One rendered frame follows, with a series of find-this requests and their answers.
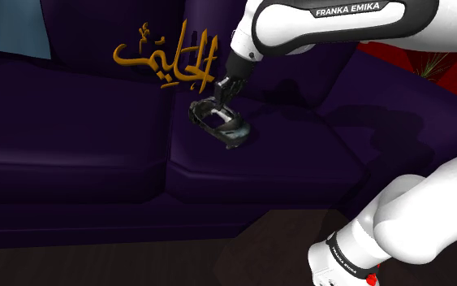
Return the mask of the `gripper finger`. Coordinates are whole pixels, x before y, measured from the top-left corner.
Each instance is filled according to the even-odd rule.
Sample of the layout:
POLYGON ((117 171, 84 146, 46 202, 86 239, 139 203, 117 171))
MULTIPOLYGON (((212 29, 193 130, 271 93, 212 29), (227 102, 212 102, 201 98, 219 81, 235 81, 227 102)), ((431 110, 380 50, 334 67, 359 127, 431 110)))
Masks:
POLYGON ((217 81, 214 85, 215 109, 221 110, 229 97, 231 90, 231 78, 225 76, 222 80, 217 81))
POLYGON ((233 79, 228 93, 229 102, 243 89, 246 83, 247 81, 244 79, 233 79))

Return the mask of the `golden calligraphy ornament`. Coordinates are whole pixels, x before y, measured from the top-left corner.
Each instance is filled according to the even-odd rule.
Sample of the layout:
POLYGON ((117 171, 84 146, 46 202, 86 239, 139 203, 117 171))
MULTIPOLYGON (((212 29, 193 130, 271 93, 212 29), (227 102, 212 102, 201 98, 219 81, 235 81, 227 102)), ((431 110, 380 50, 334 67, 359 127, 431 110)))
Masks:
POLYGON ((185 46, 184 40, 186 37, 186 29, 188 20, 182 22, 179 39, 175 47, 173 58, 167 58, 164 50, 155 49, 149 55, 141 55, 143 45, 148 42, 150 29, 148 23, 145 22, 139 28, 141 39, 139 41, 139 57, 122 58, 121 52, 127 47, 126 44, 118 45, 113 52, 113 60, 124 67, 146 66, 153 70, 154 74, 163 81, 161 89, 179 85, 181 82, 191 82, 190 90, 194 90, 196 83, 200 84, 198 93, 201 94, 205 90, 208 83, 214 81, 215 77, 210 74, 212 63, 218 57, 218 36, 214 36, 210 41, 208 32, 205 29, 200 35, 200 43, 193 46, 185 46), (194 54, 195 64, 187 65, 182 69, 179 65, 179 60, 183 54, 194 54))

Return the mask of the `dark purple sofa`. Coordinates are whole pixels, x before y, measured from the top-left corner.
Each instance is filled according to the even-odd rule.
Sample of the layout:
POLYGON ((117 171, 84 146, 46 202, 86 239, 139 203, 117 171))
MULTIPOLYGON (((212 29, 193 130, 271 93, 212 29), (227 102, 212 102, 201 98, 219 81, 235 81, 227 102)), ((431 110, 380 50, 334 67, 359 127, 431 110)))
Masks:
MULTIPOLYGON (((24 0, 0 0, 0 23, 24 0)), ((0 248, 230 237, 267 210, 353 213, 402 174, 457 157, 457 96, 358 50, 318 45, 259 63, 231 106, 227 149, 188 119, 197 83, 146 66, 218 39, 221 76, 246 0, 40 0, 51 56, 0 52, 0 248)))

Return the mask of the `light blue cushion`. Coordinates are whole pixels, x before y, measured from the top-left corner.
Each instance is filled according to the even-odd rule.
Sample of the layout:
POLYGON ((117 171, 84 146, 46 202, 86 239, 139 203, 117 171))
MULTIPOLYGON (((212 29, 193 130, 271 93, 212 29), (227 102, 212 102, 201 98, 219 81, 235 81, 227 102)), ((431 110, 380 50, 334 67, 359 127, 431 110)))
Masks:
POLYGON ((41 0, 0 0, 0 51, 51 59, 41 0))

